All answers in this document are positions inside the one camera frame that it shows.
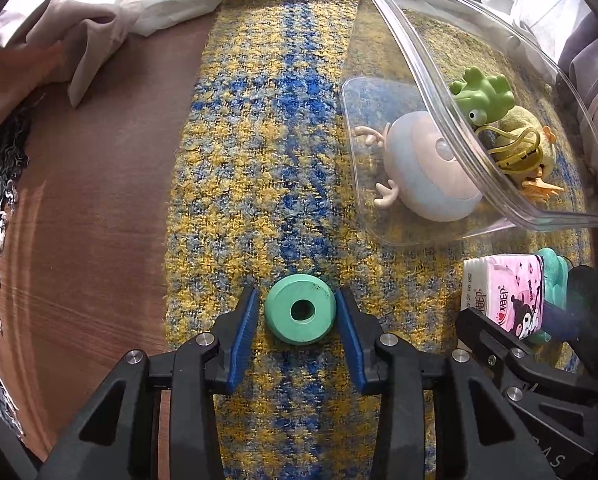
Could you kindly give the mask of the pink Kuromi tissue pack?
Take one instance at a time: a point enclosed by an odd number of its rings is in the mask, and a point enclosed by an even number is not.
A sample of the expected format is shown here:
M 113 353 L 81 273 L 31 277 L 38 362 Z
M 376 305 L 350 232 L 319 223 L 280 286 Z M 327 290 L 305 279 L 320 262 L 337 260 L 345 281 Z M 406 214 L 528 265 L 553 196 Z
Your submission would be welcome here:
M 519 339 L 538 332 L 544 308 L 542 259 L 503 254 L 465 260 L 460 308 L 478 310 Z

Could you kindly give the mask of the teal plush flower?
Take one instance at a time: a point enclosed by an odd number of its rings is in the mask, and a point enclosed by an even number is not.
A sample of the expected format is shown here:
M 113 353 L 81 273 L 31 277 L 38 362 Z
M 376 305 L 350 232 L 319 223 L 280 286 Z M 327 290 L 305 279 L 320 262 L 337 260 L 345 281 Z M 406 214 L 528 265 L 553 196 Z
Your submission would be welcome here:
M 541 258 L 543 264 L 544 312 L 541 328 L 530 335 L 527 341 L 543 346 L 552 339 L 552 334 L 547 330 L 548 318 L 557 310 L 566 310 L 570 266 L 566 258 L 549 247 L 539 249 L 536 255 Z

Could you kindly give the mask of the green foam roll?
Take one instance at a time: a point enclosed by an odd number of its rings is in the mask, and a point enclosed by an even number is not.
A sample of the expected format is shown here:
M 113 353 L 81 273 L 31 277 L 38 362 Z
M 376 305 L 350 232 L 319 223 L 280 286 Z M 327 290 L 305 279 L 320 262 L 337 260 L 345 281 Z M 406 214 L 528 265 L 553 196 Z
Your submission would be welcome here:
M 310 274 L 291 274 L 277 281 L 264 303 L 267 327 L 286 344 L 307 346 L 334 326 L 336 301 L 331 288 Z

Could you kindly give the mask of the round-headed baby doll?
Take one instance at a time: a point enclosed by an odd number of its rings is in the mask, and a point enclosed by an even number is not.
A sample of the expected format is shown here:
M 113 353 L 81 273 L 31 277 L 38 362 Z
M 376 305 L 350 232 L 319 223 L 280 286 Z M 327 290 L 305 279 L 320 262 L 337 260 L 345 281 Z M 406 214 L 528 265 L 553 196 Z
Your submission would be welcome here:
M 429 113 L 407 113 L 383 130 L 357 126 L 354 134 L 383 156 L 388 180 L 375 184 L 376 208 L 401 202 L 421 218 L 452 222 L 472 214 L 482 199 Z

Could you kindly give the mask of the yellow plush duck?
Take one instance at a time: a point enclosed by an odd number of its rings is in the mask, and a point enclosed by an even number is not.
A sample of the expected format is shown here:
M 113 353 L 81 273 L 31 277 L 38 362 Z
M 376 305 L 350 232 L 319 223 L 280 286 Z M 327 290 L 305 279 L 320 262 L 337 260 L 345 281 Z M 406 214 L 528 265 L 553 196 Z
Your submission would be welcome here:
M 522 106 L 514 106 L 502 119 L 476 130 L 486 152 L 532 204 L 546 205 L 564 192 L 546 179 L 556 167 L 557 134 Z

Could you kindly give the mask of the clear plastic container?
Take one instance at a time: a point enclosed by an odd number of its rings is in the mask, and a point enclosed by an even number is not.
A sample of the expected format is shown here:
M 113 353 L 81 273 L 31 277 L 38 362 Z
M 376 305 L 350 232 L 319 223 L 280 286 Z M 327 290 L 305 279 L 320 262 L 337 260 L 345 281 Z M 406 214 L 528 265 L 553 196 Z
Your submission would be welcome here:
M 459 110 L 449 84 L 464 70 L 504 75 L 516 105 L 557 134 L 556 167 L 546 181 L 564 188 L 546 205 L 532 204 L 486 152 Z M 360 0 L 343 69 L 340 97 L 352 158 L 353 188 L 364 228 L 391 246 L 454 243 L 509 228 L 553 232 L 598 228 L 598 195 L 576 144 L 572 105 L 562 99 L 568 76 L 530 39 L 472 0 Z M 383 156 L 354 134 L 383 130 L 412 112 L 427 112 L 482 199 L 468 217 L 434 222 L 401 202 L 374 206 L 386 183 Z

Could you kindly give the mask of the green frog toy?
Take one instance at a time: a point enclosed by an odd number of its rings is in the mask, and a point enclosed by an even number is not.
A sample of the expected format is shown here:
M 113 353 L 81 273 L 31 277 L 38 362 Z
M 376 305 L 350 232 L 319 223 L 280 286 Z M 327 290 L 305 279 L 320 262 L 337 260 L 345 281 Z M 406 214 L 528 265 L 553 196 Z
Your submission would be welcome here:
M 455 104 L 472 128 L 497 122 L 515 105 L 516 99 L 504 75 L 485 75 L 478 67 L 464 70 L 448 85 Z

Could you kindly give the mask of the yellow blue woven mat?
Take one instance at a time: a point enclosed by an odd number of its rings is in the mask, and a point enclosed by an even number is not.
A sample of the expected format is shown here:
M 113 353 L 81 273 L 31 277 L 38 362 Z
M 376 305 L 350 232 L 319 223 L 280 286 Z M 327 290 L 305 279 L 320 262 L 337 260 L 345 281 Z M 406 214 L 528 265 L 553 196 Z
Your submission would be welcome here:
M 223 0 L 174 163 L 165 338 L 207 330 L 241 289 L 312 274 L 351 287 L 421 350 L 456 343 L 462 264 L 550 247 L 592 260 L 588 231 L 505 231 L 398 249 L 361 226 L 339 108 L 342 65 L 397 76 L 395 44 L 367 0 Z M 244 382 L 217 401 L 231 479 L 365 479 L 379 401 L 350 382 L 340 338 L 294 347 L 260 327 Z

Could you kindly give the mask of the pink beige curtain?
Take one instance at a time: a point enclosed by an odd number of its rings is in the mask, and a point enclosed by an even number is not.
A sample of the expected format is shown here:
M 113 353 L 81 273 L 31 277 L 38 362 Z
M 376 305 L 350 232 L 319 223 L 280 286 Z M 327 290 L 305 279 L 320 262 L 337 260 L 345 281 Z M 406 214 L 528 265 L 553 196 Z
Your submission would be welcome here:
M 137 6 L 44 0 L 0 47 L 0 125 L 51 82 L 67 84 L 68 101 L 78 106 L 139 15 Z

